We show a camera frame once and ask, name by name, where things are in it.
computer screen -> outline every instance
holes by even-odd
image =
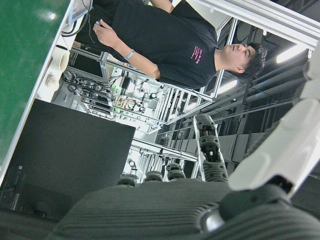
[[[135,128],[35,99],[0,189],[0,207],[61,219],[115,186]]]

robotic arm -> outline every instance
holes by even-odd
[[[289,197],[297,191],[320,159],[320,46],[308,63],[298,103],[277,128],[229,177],[232,190],[255,190],[267,183],[278,185]],[[217,131],[209,116],[194,117],[202,180],[211,173],[226,174]],[[220,163],[208,172],[208,164]]]

wire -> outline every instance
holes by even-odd
[[[15,190],[16,188],[13,186],[13,187],[10,187],[10,188],[8,188],[8,189],[1,189],[0,190],[0,193],[3,193],[3,192],[5,192],[5,191],[12,191],[12,190]]]
[[[90,9],[85,5],[85,3],[84,3],[83,0],[82,0],[82,4],[83,4],[83,5],[85,6],[85,8],[88,10],[88,13],[86,14],[85,19],[84,19],[84,21],[82,22],[81,26],[79,27],[79,29],[78,29],[77,31],[75,31],[75,32],[72,33],[72,34],[68,34],[68,35],[63,35],[63,34],[61,34],[62,37],[65,37],[65,38],[72,37],[72,36],[78,34],[78,33],[84,28],[84,26],[85,26],[85,24],[86,24],[86,22],[87,22],[87,20],[88,20],[88,18],[89,18],[89,16],[90,16]]]
[[[74,21],[71,31],[62,31],[62,33],[63,33],[63,34],[71,34],[71,33],[75,30],[75,28],[76,28],[77,21],[78,21],[78,20],[75,20],[75,21]]]

man's hand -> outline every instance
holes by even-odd
[[[128,56],[128,54],[131,53],[132,48],[127,46],[117,36],[112,27],[106,24],[103,20],[100,20],[100,23],[102,24],[102,26],[94,24],[93,27],[93,30],[98,37],[99,42],[113,48],[123,57]],[[138,52],[135,52],[127,61],[149,77],[158,80],[160,79],[161,74],[158,66]]]
[[[112,27],[106,24],[102,19],[100,20],[100,23],[102,26],[99,26],[98,24],[94,24],[93,26],[93,30],[99,42],[115,49],[121,40]]]

